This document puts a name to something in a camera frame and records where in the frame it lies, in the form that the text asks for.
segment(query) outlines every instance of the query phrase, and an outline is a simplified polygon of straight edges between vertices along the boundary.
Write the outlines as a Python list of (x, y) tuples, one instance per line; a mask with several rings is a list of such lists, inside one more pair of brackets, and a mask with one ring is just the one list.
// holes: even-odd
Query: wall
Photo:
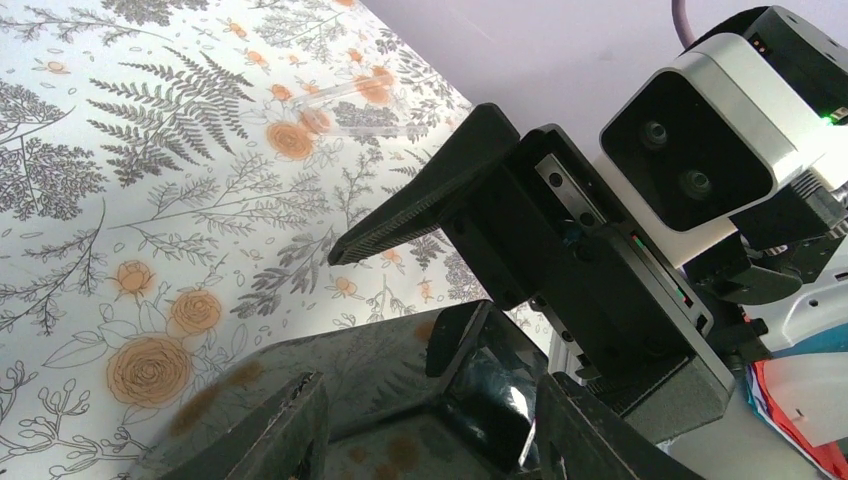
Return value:
[[(682, 50), (667, 0), (363, 2), (471, 102), (497, 103), (521, 131), (558, 123), (587, 158), (600, 152), (597, 136), (605, 123)], [(688, 2), (688, 13), (700, 35), (758, 5), (697, 0)], [(848, 45), (845, 2), (786, 0), (781, 5)], [(818, 478), (739, 400), (726, 420), (680, 441), (673, 455), (709, 478)], [(769, 465), (771, 472), (751, 471), (751, 458)]]

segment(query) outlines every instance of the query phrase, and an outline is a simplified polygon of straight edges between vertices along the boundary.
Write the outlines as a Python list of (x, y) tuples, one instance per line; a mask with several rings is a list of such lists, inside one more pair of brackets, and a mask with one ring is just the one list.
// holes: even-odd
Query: tablecloth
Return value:
[(326, 263), (470, 108), (357, 0), (0, 0), (0, 42), (0, 478), (126, 479), (250, 352), (484, 296), (439, 233)]

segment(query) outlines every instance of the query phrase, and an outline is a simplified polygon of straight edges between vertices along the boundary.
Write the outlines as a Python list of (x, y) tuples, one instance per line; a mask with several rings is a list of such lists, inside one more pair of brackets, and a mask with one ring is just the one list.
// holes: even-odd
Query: camera lens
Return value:
[(660, 149), (668, 143), (668, 132), (665, 127), (653, 120), (645, 123), (641, 137), (645, 146), (651, 150)]
[(698, 170), (689, 170), (680, 175), (680, 187), (693, 200), (703, 200), (713, 191), (710, 178)]

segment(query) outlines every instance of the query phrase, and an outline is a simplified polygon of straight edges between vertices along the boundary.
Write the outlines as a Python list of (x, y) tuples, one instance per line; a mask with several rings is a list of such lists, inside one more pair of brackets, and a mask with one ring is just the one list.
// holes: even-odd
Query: red object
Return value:
[(768, 393), (768, 388), (765, 378), (765, 362), (757, 362), (754, 364), (754, 371), (757, 373), (757, 382), (760, 384), (760, 389), (763, 392), (763, 398), (766, 400), (769, 415), (772, 421), (777, 424), (781, 430), (786, 432), (798, 445), (801, 446), (811, 457), (813, 457), (822, 468), (835, 475), (842, 480), (848, 480), (848, 462), (839, 450), (836, 443), (827, 443), (820, 447), (810, 445), (810, 442), (801, 435), (801, 432), (795, 428), (795, 425), (789, 417), (780, 409), (777, 403), (771, 398)]

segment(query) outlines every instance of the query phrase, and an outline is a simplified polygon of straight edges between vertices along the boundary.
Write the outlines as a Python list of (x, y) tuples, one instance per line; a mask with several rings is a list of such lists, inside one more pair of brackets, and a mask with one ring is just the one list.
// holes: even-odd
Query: black camera face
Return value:
[(669, 228), (685, 232), (769, 194), (763, 163), (682, 75), (657, 75), (601, 134), (604, 152)]

